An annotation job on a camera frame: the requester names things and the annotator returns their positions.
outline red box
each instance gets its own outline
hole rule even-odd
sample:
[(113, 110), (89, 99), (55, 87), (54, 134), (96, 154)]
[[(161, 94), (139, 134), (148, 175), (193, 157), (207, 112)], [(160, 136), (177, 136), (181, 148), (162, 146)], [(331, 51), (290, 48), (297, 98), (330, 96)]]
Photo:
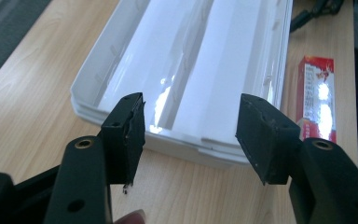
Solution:
[(305, 56), (298, 66), (297, 124), (300, 139), (337, 142), (333, 59)]

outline white plastic tray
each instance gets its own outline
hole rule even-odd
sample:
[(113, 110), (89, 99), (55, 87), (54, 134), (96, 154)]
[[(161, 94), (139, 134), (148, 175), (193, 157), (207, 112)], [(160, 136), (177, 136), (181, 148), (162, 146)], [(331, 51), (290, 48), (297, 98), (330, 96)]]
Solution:
[(235, 138), (241, 93), (279, 108), (291, 11), (283, 0), (120, 1), (77, 74), (74, 110), (102, 124), (141, 91), (145, 147), (247, 164)]

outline wood grain surface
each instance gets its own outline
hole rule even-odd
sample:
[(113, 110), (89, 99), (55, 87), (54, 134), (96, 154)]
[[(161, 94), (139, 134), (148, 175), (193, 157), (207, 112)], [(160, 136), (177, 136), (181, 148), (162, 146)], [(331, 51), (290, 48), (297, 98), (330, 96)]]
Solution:
[[(70, 87), (114, 0), (53, 0), (0, 70), (0, 172), (15, 183), (61, 162), (66, 144), (99, 127), (78, 118)], [(311, 8), (298, 0), (294, 14)], [(294, 118), (304, 55), (336, 63), (337, 140), (357, 161), (351, 1), (290, 35), (282, 111)], [(147, 223), (295, 223), (287, 186), (263, 186), (250, 166), (216, 169), (146, 149), (128, 195), (112, 187), (114, 219), (144, 209)]]

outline clamp jaw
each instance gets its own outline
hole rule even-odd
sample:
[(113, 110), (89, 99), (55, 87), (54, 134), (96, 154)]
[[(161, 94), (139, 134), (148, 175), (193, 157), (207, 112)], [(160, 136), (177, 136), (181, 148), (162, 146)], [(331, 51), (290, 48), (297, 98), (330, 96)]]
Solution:
[(336, 15), (341, 9), (344, 0), (317, 0), (316, 5), (309, 12), (303, 10), (298, 16), (292, 19), (290, 23), (290, 33), (302, 27), (313, 18), (323, 15)]
[(266, 100), (241, 96), (237, 139), (263, 184), (289, 189), (297, 223), (358, 223), (358, 169), (344, 150), (300, 128)]

